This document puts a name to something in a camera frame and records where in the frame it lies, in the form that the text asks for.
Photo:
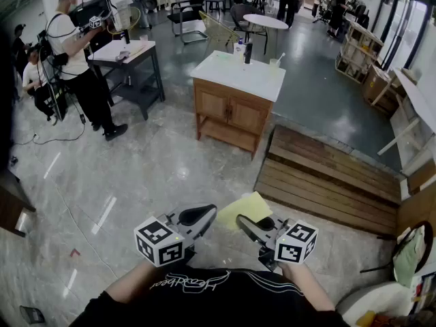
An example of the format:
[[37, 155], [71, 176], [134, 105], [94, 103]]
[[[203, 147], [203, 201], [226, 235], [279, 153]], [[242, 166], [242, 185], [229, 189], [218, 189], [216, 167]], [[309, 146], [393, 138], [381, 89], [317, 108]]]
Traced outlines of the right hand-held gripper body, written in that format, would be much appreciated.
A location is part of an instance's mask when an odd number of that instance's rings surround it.
[[259, 261], [274, 271], [279, 262], [303, 264], [315, 249], [319, 229], [305, 221], [286, 219], [266, 235]]

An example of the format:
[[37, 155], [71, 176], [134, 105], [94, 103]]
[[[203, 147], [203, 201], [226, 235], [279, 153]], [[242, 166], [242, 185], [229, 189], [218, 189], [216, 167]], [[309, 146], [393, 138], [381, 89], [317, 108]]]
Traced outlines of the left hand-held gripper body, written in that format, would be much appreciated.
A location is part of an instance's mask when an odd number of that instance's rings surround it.
[[134, 230], [138, 252], [153, 266], [188, 261], [195, 254], [195, 240], [204, 231], [204, 215], [170, 213], [150, 217]]

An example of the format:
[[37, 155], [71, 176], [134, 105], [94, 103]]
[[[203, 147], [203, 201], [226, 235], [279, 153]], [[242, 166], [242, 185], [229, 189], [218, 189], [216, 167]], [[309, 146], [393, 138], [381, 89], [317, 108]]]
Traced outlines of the yellow cloth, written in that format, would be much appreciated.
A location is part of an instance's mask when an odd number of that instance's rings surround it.
[[261, 195], [254, 191], [243, 194], [242, 198], [221, 209], [217, 213], [216, 220], [227, 229], [237, 231], [236, 218], [238, 215], [244, 215], [257, 223], [272, 213]]

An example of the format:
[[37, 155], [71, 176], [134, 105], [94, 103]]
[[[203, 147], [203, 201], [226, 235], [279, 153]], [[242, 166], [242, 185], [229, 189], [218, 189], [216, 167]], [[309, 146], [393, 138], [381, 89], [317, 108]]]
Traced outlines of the wooden cabinet door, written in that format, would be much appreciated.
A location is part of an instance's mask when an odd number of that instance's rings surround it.
[[266, 106], [237, 97], [230, 97], [230, 106], [233, 107], [233, 111], [232, 120], [228, 119], [229, 124], [253, 134], [261, 133], [268, 114]]
[[228, 96], [206, 89], [196, 89], [196, 112], [203, 116], [227, 121]]

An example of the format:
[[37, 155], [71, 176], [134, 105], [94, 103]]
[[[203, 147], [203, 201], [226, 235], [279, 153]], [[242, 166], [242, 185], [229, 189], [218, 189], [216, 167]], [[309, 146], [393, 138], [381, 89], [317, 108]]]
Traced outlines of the person's right forearm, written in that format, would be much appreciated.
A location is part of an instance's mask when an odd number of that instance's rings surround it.
[[335, 306], [306, 264], [278, 262], [283, 275], [297, 285], [317, 311], [334, 311]]

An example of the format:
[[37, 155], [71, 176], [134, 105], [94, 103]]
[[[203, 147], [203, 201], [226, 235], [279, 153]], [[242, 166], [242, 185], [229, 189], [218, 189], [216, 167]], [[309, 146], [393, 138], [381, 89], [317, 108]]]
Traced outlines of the person's left forearm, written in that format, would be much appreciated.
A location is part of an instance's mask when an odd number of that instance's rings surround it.
[[129, 303], [159, 275], [159, 269], [142, 261], [128, 273], [110, 284], [105, 292], [115, 301]]

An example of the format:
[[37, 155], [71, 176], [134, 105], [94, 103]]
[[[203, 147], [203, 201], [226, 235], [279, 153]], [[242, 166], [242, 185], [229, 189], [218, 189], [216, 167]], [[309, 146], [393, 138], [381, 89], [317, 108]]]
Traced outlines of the wooden vanity cabinet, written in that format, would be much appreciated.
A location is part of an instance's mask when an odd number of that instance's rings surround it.
[[[251, 101], [255, 104], [260, 104], [261, 106], [266, 106], [268, 109], [268, 114], [266, 116], [265, 124], [261, 130], [261, 133], [253, 134], [249, 131], [237, 128], [229, 124], [228, 119], [226, 122], [223, 122], [214, 118], [198, 114], [196, 112], [196, 89], [206, 89], [212, 91], [213, 93], [221, 93], [223, 95], [227, 95], [229, 101], [230, 97], [237, 97]], [[258, 150], [258, 146], [265, 126], [267, 124], [267, 120], [269, 118], [273, 103], [268, 101], [267, 99], [257, 97], [255, 95], [240, 91], [238, 89], [197, 78], [193, 79], [193, 94], [194, 109], [196, 114], [196, 138], [199, 140], [202, 136], [208, 136], [218, 141], [225, 142], [236, 146], [242, 150], [248, 151], [251, 153], [251, 156], [254, 157]]]

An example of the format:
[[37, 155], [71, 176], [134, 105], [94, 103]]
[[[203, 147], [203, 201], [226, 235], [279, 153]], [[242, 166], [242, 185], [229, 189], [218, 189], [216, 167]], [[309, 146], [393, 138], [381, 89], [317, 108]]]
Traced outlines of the black framed glass door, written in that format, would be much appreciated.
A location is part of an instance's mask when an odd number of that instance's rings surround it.
[[381, 0], [372, 27], [384, 43], [377, 65], [384, 71], [411, 68], [431, 25], [436, 27], [436, 0]]

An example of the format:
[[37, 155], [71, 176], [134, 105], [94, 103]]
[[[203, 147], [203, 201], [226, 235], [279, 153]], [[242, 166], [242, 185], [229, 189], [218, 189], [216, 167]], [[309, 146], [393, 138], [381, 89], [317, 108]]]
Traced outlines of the slatted wooden platform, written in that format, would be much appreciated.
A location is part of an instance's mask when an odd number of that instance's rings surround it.
[[282, 125], [273, 130], [254, 189], [322, 219], [379, 236], [396, 234], [397, 178]]

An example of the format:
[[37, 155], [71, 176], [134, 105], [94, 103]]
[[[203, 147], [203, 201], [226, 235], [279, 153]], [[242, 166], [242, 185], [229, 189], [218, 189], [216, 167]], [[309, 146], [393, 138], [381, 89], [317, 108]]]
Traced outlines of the person's black t-shirt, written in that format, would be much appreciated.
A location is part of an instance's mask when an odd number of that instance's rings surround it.
[[158, 276], [131, 302], [102, 292], [70, 327], [349, 326], [336, 311], [316, 310], [282, 275], [181, 266]]

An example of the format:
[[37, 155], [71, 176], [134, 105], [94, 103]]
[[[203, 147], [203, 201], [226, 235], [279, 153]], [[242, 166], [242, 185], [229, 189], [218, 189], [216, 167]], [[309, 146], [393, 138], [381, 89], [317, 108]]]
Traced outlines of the black round-back chair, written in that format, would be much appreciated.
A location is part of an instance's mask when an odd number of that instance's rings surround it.
[[[426, 262], [427, 262], [427, 260], [428, 260], [428, 258], [430, 256], [430, 253], [431, 253], [431, 250], [432, 250], [432, 247], [433, 247], [433, 239], [434, 239], [433, 227], [432, 227], [432, 225], [429, 222], [421, 221], [421, 222], [416, 224], [411, 229], [412, 230], [416, 229], [416, 228], [418, 228], [418, 227], [420, 227], [422, 225], [425, 227], [424, 241], [425, 241], [426, 249], [425, 249], [423, 258], [420, 260], [420, 262], [418, 264], [418, 267], [417, 267], [417, 269], [415, 271], [415, 274], [424, 267], [424, 265], [426, 264]], [[383, 269], [389, 269], [391, 271], [391, 279], [396, 281], [396, 279], [394, 277], [393, 257], [397, 253], [398, 250], [399, 250], [399, 245], [396, 242], [396, 245], [394, 246], [394, 249], [393, 249], [393, 252], [392, 252], [391, 259], [390, 259], [390, 261], [387, 264], [384, 264], [382, 266], [375, 267], [375, 268], [364, 269], [364, 270], [361, 270], [360, 273], [369, 273], [369, 272], [379, 271], [379, 270], [383, 270]]]

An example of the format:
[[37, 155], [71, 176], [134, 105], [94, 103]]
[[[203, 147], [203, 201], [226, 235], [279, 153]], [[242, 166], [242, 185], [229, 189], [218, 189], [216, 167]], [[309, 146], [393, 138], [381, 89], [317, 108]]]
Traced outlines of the white bean bag seat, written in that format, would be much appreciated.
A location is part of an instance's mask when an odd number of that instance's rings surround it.
[[345, 322], [355, 326], [358, 319], [369, 311], [398, 317], [408, 315], [412, 307], [411, 288], [389, 281], [355, 291], [340, 301], [337, 311]]

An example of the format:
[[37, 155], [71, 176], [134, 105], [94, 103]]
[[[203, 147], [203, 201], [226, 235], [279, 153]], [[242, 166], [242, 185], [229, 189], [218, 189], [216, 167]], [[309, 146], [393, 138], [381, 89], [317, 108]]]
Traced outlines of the brown wooden board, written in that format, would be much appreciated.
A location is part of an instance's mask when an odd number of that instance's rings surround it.
[[421, 221], [429, 222], [436, 235], [436, 163], [428, 160], [407, 179], [409, 197], [405, 198], [396, 215], [396, 235], [413, 228]]

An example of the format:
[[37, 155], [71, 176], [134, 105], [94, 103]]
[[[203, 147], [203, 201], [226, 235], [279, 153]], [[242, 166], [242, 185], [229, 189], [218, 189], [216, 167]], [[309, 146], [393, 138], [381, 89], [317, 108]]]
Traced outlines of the flat black device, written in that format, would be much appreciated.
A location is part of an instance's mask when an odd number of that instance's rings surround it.
[[46, 322], [44, 315], [42, 312], [34, 307], [25, 307], [20, 305], [19, 311], [24, 321], [28, 323], [28, 325], [33, 324], [44, 324]]

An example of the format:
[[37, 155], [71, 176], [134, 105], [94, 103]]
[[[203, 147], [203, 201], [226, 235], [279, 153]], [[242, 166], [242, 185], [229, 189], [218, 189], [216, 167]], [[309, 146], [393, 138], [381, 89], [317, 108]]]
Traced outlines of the dark wooden furniture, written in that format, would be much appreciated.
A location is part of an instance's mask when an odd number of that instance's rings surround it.
[[11, 171], [5, 169], [0, 172], [0, 228], [17, 236], [26, 234], [16, 228], [22, 212], [26, 210], [36, 212], [25, 194], [20, 179]]

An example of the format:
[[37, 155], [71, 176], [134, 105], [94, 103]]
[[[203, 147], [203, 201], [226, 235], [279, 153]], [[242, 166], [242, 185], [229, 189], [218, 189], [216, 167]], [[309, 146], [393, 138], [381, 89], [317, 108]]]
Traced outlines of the cardboard box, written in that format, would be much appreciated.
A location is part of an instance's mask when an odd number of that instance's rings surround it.
[[[370, 65], [362, 84], [362, 96], [364, 99], [369, 104], [372, 104], [381, 91], [386, 87], [389, 80], [390, 77], [385, 71], [374, 65]], [[393, 109], [393, 102], [390, 99], [389, 92], [387, 91], [375, 105], [385, 109]]]

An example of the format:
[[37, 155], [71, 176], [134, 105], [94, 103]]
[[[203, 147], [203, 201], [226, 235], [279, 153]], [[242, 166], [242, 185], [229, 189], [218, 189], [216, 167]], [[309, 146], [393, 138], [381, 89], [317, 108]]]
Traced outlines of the dark grey washstand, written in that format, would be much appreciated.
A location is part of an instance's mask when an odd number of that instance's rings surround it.
[[[115, 61], [120, 51], [130, 51], [130, 57], [122, 63]], [[148, 110], [157, 101], [166, 99], [154, 41], [143, 44], [132, 40], [126, 44], [113, 40], [88, 57], [89, 64], [102, 85], [107, 102], [113, 106], [113, 95], [139, 107], [144, 120]]]

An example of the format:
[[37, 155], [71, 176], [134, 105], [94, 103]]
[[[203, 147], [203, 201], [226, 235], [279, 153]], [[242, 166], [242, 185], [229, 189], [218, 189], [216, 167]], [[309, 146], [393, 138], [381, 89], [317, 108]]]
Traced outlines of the wooden crate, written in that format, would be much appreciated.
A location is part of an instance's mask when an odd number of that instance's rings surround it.
[[350, 22], [335, 61], [335, 69], [362, 84], [383, 46], [384, 43], [370, 31], [357, 22]]

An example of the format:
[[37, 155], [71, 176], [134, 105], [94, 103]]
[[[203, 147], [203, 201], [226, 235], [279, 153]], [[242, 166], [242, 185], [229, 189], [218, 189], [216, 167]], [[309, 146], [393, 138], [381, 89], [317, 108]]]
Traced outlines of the black cantilever chair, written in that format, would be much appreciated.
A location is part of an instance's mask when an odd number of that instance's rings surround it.
[[201, 20], [200, 13], [203, 12], [204, 0], [181, 0], [171, 4], [170, 13], [167, 15], [171, 22], [172, 32], [179, 37], [184, 45], [201, 42], [208, 39], [205, 32], [193, 29], [184, 30], [184, 24]]

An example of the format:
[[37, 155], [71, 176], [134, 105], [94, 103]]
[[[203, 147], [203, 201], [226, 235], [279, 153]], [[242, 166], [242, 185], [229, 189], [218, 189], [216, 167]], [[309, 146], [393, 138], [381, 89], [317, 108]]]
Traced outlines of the round white table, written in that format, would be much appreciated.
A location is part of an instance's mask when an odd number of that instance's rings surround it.
[[268, 44], [268, 31], [270, 29], [276, 30], [276, 39], [278, 39], [279, 30], [289, 29], [288, 25], [285, 22], [261, 14], [245, 14], [243, 16], [243, 19], [252, 25], [263, 27], [265, 29], [266, 39], [264, 45], [264, 54], [266, 54], [266, 47]]

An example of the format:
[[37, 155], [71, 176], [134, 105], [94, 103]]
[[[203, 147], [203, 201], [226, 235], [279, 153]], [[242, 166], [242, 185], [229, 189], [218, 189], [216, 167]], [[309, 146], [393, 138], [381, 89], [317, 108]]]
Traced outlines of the dark wicker chair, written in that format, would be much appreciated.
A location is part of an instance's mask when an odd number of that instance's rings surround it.
[[230, 14], [235, 24], [234, 31], [243, 32], [245, 34], [245, 40], [247, 40], [247, 37], [251, 33], [264, 36], [266, 40], [268, 40], [265, 27], [251, 24], [244, 19], [244, 15], [246, 14], [257, 14], [263, 16], [264, 14], [259, 9], [253, 7], [252, 5], [247, 5], [243, 3], [236, 4], [231, 7]]

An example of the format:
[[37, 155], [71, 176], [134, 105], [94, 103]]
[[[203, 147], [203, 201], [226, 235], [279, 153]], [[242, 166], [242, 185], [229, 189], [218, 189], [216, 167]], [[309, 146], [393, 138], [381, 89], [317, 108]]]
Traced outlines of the white shelf frame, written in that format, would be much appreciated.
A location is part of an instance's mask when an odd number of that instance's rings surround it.
[[[386, 73], [390, 80], [371, 105], [392, 116], [394, 138], [377, 154], [381, 156], [392, 147], [398, 148], [401, 174], [408, 177], [428, 160], [434, 159], [436, 163], [436, 99], [421, 92], [411, 70], [394, 68]], [[375, 105], [387, 91], [393, 109]]]

